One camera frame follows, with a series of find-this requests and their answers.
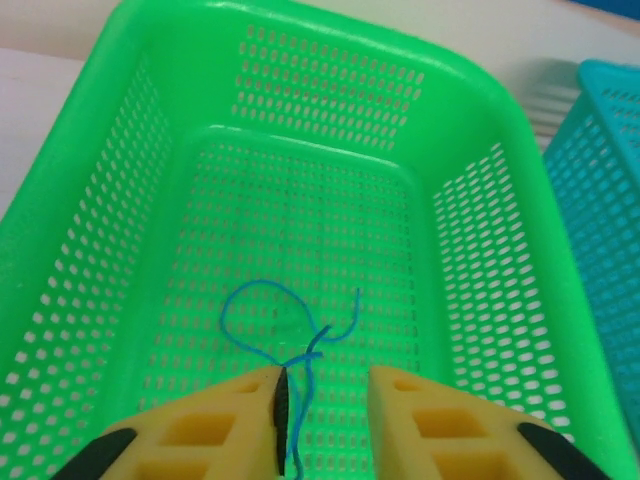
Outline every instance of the green plastic basket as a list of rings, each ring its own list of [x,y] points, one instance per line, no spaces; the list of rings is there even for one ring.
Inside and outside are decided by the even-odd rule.
[[[514,100],[447,50],[274,0],[111,16],[0,226],[0,477],[46,478],[111,422],[263,365],[218,330],[258,278],[336,333],[362,291],[314,362],[307,478],[373,478],[373,364],[544,418],[634,478]],[[269,287],[228,321],[282,360],[312,336]]]

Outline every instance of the yellow foam pad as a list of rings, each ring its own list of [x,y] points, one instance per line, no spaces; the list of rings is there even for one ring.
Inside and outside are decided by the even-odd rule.
[[[137,437],[104,480],[269,480],[277,476],[273,402],[281,367],[234,378],[112,425]]]
[[[368,395],[378,480],[562,480],[517,431],[537,418],[389,367]]]

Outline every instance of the blue string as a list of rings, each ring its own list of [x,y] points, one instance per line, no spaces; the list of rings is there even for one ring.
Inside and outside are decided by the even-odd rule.
[[[309,325],[311,326],[311,329],[314,333],[314,337],[309,343],[309,346],[307,347],[307,350],[304,354],[297,355],[292,359],[287,360],[284,363],[281,363],[269,353],[263,350],[260,350],[258,348],[252,347],[247,343],[241,342],[240,340],[236,339],[233,335],[231,335],[226,324],[226,317],[227,317],[229,307],[236,296],[238,296],[247,288],[250,288],[254,285],[269,285],[269,286],[275,287],[283,291],[287,295],[293,297],[302,306],[305,312],[305,315],[307,317],[307,320],[309,321]],[[270,363],[275,365],[280,365],[281,367],[284,367],[284,368],[292,367],[298,363],[304,363],[304,369],[305,369],[306,379],[307,379],[307,392],[306,392],[304,401],[302,402],[301,409],[300,409],[300,391],[298,390],[298,386],[296,384],[296,381],[293,375],[288,374],[289,384],[291,386],[291,390],[293,391],[293,397],[294,397],[293,398],[294,423],[293,423],[293,428],[291,432],[291,442],[289,442],[286,456],[288,458],[290,455],[293,454],[293,460],[297,470],[296,480],[302,480],[304,476],[302,461],[300,460],[300,453],[298,452],[298,440],[300,437],[300,430],[302,428],[302,423],[304,422],[304,419],[307,416],[309,407],[311,406],[311,402],[313,400],[313,395],[315,393],[315,378],[313,376],[313,370],[311,369],[311,360],[323,357],[322,352],[314,352],[313,349],[321,341],[327,342],[327,343],[334,343],[334,342],[339,342],[341,340],[344,340],[349,335],[351,335],[351,333],[353,333],[358,323],[359,314],[360,314],[360,289],[358,288],[356,289],[355,308],[354,308],[353,320],[351,324],[342,335],[338,335],[336,337],[327,337],[326,334],[331,328],[331,326],[327,325],[321,330],[318,330],[318,327],[316,326],[313,320],[313,315],[311,314],[311,310],[307,306],[306,302],[297,293],[295,293],[293,290],[287,288],[286,286],[280,283],[274,282],[273,280],[266,280],[266,279],[250,280],[240,285],[233,292],[231,292],[231,294],[227,297],[226,301],[224,302],[224,305],[222,306],[222,311],[220,312],[220,331],[226,337],[226,339],[229,340],[236,347],[238,347],[241,350],[258,355],[262,358],[265,358]]]

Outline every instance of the blue thread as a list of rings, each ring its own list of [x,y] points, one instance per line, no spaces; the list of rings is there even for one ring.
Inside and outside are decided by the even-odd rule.
[[[240,294],[241,292],[243,292],[244,290],[246,290],[247,288],[254,286],[254,285],[269,285],[272,287],[275,287],[279,290],[282,290],[283,292],[285,292],[286,294],[290,295],[291,297],[293,297],[303,308],[306,316],[307,316],[307,320],[309,321],[309,324],[311,326],[311,329],[314,332],[314,337],[311,340],[311,342],[309,343],[309,346],[307,347],[307,350],[304,354],[302,355],[297,355],[296,357],[284,362],[284,363],[280,363],[275,357],[273,357],[272,355],[268,354],[267,352],[264,352],[258,348],[252,347],[251,345],[248,345],[246,343],[241,342],[240,340],[237,340],[236,338],[234,338],[231,333],[229,332],[229,330],[227,329],[227,325],[226,325],[226,316],[227,316],[227,311],[229,310],[229,306],[231,305],[231,302],[233,301],[233,299]],[[336,337],[326,337],[325,335],[327,334],[327,332],[331,329],[331,326],[327,325],[324,328],[322,328],[322,330],[318,330],[318,327],[316,326],[314,320],[313,320],[313,315],[311,314],[311,310],[309,309],[309,307],[307,306],[307,304],[305,303],[305,301],[298,295],[296,294],[293,290],[285,287],[284,285],[274,282],[272,280],[266,280],[266,279],[257,279],[257,280],[251,280],[248,281],[242,285],[240,285],[238,288],[236,288],[233,292],[231,292],[231,294],[227,297],[223,307],[222,307],[222,311],[220,312],[220,331],[222,332],[222,334],[226,337],[227,340],[229,340],[232,344],[234,344],[236,347],[240,348],[241,350],[245,350],[247,352],[253,353],[255,355],[258,355],[262,358],[265,358],[267,360],[269,360],[269,362],[275,364],[275,365],[280,365],[282,367],[288,368],[291,367],[293,365],[296,365],[298,363],[304,363],[304,368],[305,368],[305,373],[306,373],[306,379],[307,379],[307,393],[305,395],[305,399],[303,401],[302,404],[302,408],[301,410],[298,412],[299,410],[299,406],[300,406],[300,391],[298,390],[296,381],[293,377],[293,375],[288,374],[288,379],[289,379],[289,384],[291,386],[291,389],[293,390],[293,394],[294,394],[294,425],[293,425],[293,429],[291,432],[291,442],[289,442],[289,446],[287,448],[287,458],[293,454],[293,459],[294,459],[294,463],[296,466],[296,470],[297,470],[297,474],[296,474],[296,480],[302,480],[303,478],[303,466],[302,466],[302,461],[300,460],[300,453],[298,451],[298,440],[300,437],[300,430],[302,428],[302,423],[304,422],[305,417],[307,416],[307,413],[309,411],[309,407],[311,405],[311,402],[313,400],[313,395],[315,393],[315,379],[313,376],[313,370],[311,369],[311,360],[315,359],[315,358],[322,358],[323,354],[322,352],[314,352],[313,349],[315,348],[315,346],[323,341],[323,342],[327,342],[327,343],[333,343],[333,342],[339,342],[341,340],[344,340],[345,338],[347,338],[349,335],[351,335],[351,333],[353,333],[353,331],[356,328],[356,325],[358,323],[358,318],[360,315],[360,288],[356,289],[356,299],[355,299],[355,308],[354,308],[354,313],[353,313],[353,320],[351,322],[351,324],[349,325],[349,327],[347,328],[347,330],[342,334],[342,335],[338,335]]]

